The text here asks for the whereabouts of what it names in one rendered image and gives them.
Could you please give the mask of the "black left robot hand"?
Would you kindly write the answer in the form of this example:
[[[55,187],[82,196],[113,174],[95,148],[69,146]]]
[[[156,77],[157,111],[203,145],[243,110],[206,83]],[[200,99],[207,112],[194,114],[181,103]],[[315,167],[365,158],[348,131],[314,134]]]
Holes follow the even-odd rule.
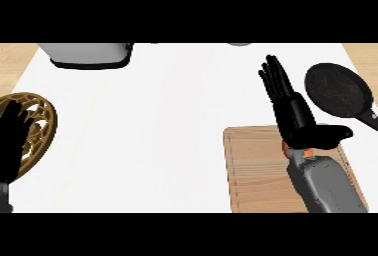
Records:
[[[11,184],[21,168],[24,144],[35,119],[12,100],[0,114],[0,183]]]

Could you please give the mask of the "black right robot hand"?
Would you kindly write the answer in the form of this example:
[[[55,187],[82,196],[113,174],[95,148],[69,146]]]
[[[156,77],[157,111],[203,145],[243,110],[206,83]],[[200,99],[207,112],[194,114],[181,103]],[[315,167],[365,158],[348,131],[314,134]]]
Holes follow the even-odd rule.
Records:
[[[303,95],[294,91],[286,69],[275,55],[266,56],[259,76],[274,104],[277,124],[289,147],[300,150],[334,149],[354,136],[345,125],[321,125]]]

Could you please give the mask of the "orange squash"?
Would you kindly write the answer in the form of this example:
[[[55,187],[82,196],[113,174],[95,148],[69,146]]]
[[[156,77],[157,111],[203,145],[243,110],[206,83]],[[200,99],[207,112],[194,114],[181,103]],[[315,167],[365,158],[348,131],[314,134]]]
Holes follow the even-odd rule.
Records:
[[[290,159],[290,146],[289,146],[289,144],[284,140],[283,140],[283,152],[284,152],[286,157]],[[314,158],[315,157],[314,149],[306,149],[305,150],[303,157],[305,158]]]

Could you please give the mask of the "black frying pan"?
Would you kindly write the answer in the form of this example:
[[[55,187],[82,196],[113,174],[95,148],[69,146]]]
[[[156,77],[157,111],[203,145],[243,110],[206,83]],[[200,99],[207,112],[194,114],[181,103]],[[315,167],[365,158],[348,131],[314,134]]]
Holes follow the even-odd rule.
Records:
[[[333,116],[357,118],[378,131],[374,96],[362,77],[345,66],[320,63],[311,67],[305,87],[315,105]]]

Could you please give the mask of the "wooden cutting board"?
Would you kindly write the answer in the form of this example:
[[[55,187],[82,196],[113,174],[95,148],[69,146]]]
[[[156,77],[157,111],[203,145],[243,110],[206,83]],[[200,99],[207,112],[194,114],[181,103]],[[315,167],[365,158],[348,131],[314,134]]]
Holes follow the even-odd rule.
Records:
[[[275,126],[224,132],[231,206],[235,213],[306,213],[287,173],[289,159]]]

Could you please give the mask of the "brown ornate round trivet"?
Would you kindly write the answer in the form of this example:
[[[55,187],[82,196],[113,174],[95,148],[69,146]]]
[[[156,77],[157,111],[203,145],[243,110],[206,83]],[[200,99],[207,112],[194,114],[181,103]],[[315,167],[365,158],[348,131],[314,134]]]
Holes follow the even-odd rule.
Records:
[[[0,97],[0,114],[12,100],[23,104],[21,110],[27,111],[29,118],[35,119],[24,144],[18,172],[18,178],[21,178],[36,166],[52,144],[58,127],[58,114],[49,100],[30,92],[12,93]]]

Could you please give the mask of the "grey appliance with black base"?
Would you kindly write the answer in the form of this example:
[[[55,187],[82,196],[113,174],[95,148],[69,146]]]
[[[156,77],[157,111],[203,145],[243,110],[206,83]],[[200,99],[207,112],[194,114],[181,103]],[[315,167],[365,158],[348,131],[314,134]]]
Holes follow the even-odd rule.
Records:
[[[103,70],[123,68],[132,58],[134,43],[41,43],[58,68]]]

